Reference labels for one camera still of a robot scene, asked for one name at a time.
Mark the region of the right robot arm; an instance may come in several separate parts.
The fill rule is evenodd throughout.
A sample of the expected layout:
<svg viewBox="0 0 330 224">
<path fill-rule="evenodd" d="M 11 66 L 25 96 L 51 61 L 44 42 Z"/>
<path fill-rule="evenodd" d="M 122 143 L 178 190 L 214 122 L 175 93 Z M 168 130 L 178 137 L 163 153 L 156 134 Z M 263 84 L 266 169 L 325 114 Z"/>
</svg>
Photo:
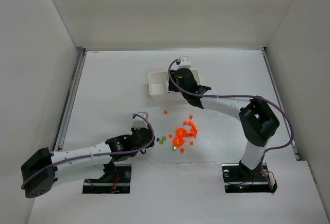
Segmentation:
<svg viewBox="0 0 330 224">
<path fill-rule="evenodd" d="M 210 87 L 198 85 L 188 68 L 168 70 L 169 81 L 177 92 L 192 106 L 213 110 L 241 122 L 247 145 L 239 171 L 244 177 L 261 172 L 261 158 L 269 139 L 279 127 L 279 120 L 266 101 L 257 97 L 223 97 Z"/>
</svg>

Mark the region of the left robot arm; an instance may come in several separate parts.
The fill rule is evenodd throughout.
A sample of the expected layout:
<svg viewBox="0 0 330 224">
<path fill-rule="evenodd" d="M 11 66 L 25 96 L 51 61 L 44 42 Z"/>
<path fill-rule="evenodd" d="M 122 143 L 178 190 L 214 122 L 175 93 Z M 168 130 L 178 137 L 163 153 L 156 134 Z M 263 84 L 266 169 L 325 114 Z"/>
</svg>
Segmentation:
<svg viewBox="0 0 330 224">
<path fill-rule="evenodd" d="M 71 151 L 37 150 L 22 166 L 21 189 L 27 199 L 36 198 L 62 183 L 101 178 L 114 174 L 115 163 L 145 153 L 154 146 L 151 128 L 131 129 L 131 134 L 110 138 L 99 144 Z"/>
</svg>

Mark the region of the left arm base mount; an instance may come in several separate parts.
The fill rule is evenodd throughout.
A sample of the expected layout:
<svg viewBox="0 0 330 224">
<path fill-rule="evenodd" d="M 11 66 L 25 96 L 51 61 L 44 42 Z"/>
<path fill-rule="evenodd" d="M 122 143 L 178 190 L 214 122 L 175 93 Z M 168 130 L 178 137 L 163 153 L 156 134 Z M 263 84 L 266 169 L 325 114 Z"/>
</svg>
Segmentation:
<svg viewBox="0 0 330 224">
<path fill-rule="evenodd" d="M 115 165 L 115 172 L 104 174 L 99 179 L 86 179 L 82 187 L 83 194 L 129 194 L 131 182 L 131 164 Z"/>
</svg>

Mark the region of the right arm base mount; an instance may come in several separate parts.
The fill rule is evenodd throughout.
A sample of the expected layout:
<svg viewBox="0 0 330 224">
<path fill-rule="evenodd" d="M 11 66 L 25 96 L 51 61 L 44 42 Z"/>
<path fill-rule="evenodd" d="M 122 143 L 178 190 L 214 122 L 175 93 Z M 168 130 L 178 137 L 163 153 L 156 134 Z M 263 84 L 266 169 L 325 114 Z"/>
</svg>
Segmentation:
<svg viewBox="0 0 330 224">
<path fill-rule="evenodd" d="M 266 163 L 262 169 L 250 174 L 240 170 L 239 164 L 222 164 L 222 177 L 226 193 L 275 193 L 278 185 Z"/>
</svg>

